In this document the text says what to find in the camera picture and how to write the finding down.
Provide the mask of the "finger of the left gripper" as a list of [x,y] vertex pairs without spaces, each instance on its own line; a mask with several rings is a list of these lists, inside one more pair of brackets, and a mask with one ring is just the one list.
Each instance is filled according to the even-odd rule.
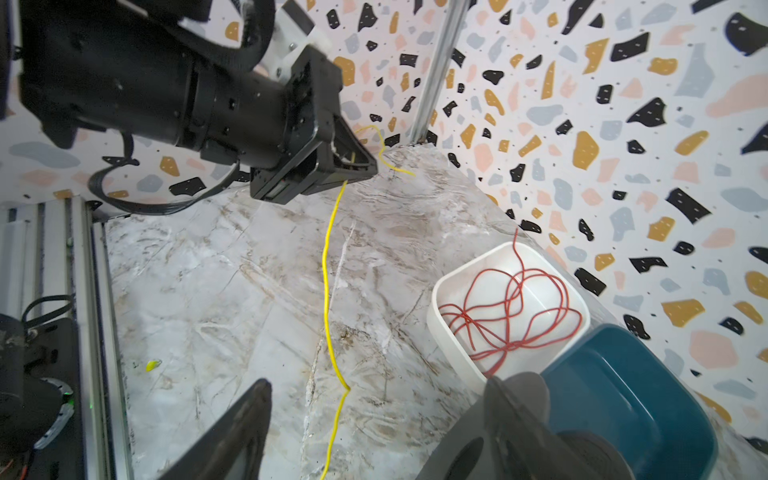
[[340,115],[331,114],[314,126],[308,140],[299,141],[296,152],[286,153],[277,172],[263,186],[263,199],[288,203],[299,195],[369,180],[377,173],[374,156]]

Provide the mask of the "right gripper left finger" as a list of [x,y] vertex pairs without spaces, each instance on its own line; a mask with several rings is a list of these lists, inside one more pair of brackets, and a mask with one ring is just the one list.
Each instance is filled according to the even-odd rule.
[[272,385],[257,380],[163,479],[256,479],[272,410]]

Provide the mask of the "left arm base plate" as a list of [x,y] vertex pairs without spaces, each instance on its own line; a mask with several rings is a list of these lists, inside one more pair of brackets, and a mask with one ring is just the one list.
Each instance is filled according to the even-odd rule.
[[1,316],[1,477],[83,479],[78,327],[71,295]]

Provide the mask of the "grey cable spool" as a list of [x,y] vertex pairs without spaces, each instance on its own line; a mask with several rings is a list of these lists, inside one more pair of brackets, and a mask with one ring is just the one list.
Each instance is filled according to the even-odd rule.
[[[419,479],[501,479],[484,428],[483,398],[448,431],[417,474]],[[586,430],[566,430],[559,436],[597,473],[596,479],[633,479],[623,456],[602,437]]]

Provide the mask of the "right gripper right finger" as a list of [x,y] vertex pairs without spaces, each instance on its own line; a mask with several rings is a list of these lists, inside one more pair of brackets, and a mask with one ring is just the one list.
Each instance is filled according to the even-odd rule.
[[596,479],[585,461],[546,422],[549,390],[543,378],[524,372],[487,380],[484,428],[501,479]]

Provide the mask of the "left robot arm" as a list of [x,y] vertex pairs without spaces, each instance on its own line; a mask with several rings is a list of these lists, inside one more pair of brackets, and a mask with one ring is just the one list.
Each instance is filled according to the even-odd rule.
[[[21,103],[58,148],[71,148],[82,129],[117,131],[122,152],[88,188],[129,214],[177,213],[235,182],[283,205],[373,178],[377,160],[342,117],[343,74],[310,17],[293,1],[234,7],[242,34],[228,47],[184,27],[208,21],[208,1],[5,1],[1,87],[20,61]],[[136,137],[196,152],[224,177],[178,185],[175,203],[112,197],[104,181],[136,164]]]

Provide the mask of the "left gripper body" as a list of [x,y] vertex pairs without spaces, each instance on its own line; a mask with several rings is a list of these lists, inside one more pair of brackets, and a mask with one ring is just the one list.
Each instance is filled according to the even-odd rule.
[[342,184],[331,149],[339,69],[307,46],[287,83],[255,72],[200,72],[191,139],[202,159],[250,169],[253,198],[286,204]]

